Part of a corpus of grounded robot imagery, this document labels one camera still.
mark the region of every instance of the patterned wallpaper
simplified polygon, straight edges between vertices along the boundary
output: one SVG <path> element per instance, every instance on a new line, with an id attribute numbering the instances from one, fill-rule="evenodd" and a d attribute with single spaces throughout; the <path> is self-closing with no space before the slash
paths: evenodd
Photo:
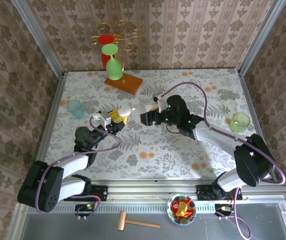
<path id="1" fill-rule="evenodd" d="M 236 68 L 271 0 L 27 0 L 64 71 L 103 69 L 90 37 L 101 22 L 128 21 L 136 47 L 123 52 L 136 69 Z"/>
<path id="2" fill-rule="evenodd" d="M 34 161 L 57 79 L 10 0 L 0 0 L 0 240 Z"/>
<path id="3" fill-rule="evenodd" d="M 286 174 L 286 5 L 245 79 L 265 140 Z"/>

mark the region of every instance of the bowl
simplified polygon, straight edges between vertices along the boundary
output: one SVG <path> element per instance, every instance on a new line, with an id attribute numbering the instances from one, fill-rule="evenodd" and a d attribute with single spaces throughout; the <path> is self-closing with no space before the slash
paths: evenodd
<path id="1" fill-rule="evenodd" d="M 178 218 L 175 216 L 175 214 L 173 213 L 172 211 L 172 206 L 171 206 L 171 203 L 172 202 L 177 202 L 177 201 L 180 201 L 180 200 L 189 200 L 191 199 L 188 195 L 186 194 L 175 194 L 174 196 L 172 196 L 169 200 L 168 200 L 168 203 L 167 203 L 167 206 L 166 206 L 166 211 L 167 211 L 167 214 L 169 216 L 169 218 L 177 225 L 180 225 L 180 226 L 186 226 L 186 225 L 189 225 L 191 224 L 194 219 L 195 219 L 195 216 L 196 216 L 196 207 L 195 207 L 195 203 L 193 201 L 190 202 L 190 205 L 188 207 L 188 209 L 193 209 L 193 213 L 190 215 L 190 216 L 187 216 L 187 217 L 183 217 L 182 220 L 178 220 Z"/>

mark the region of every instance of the wooden base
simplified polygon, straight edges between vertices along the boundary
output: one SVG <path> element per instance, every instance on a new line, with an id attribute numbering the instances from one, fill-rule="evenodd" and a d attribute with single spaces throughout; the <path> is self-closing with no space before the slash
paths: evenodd
<path id="1" fill-rule="evenodd" d="M 143 80 L 141 78 L 131 76 L 126 73 L 124 73 L 123 77 L 119 80 L 110 80 L 109 78 L 106 78 L 106 80 L 104 81 L 106 85 L 122 90 L 132 95 L 135 95 L 142 82 Z"/>

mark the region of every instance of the wooden mallet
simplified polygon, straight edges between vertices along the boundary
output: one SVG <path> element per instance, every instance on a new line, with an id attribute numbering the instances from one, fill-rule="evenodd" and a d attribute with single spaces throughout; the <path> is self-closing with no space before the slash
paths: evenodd
<path id="1" fill-rule="evenodd" d="M 125 211 L 121 211 L 119 213 L 119 219 L 118 219 L 118 230 L 122 231 L 124 230 L 124 226 L 125 223 L 127 224 L 136 224 L 136 225 L 141 225 L 141 226 L 146 226 L 146 227 L 153 227 L 153 228 L 160 228 L 161 225 L 159 224 L 153 224 L 153 223 L 144 223 L 141 221 L 130 221 L 130 220 L 126 220 L 126 212 Z"/>

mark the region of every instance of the red cup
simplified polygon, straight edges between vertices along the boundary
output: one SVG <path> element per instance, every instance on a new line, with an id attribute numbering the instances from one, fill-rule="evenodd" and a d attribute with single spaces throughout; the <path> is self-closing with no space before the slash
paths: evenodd
<path id="1" fill-rule="evenodd" d="M 110 34 L 103 34 L 98 38 L 98 42 L 101 45 L 112 44 L 114 41 L 114 37 Z"/>
<path id="2" fill-rule="evenodd" d="M 108 60 L 111 58 L 111 56 L 109 55 L 105 55 L 102 53 L 102 63 L 103 63 L 103 67 L 106 68 L 107 62 Z"/>

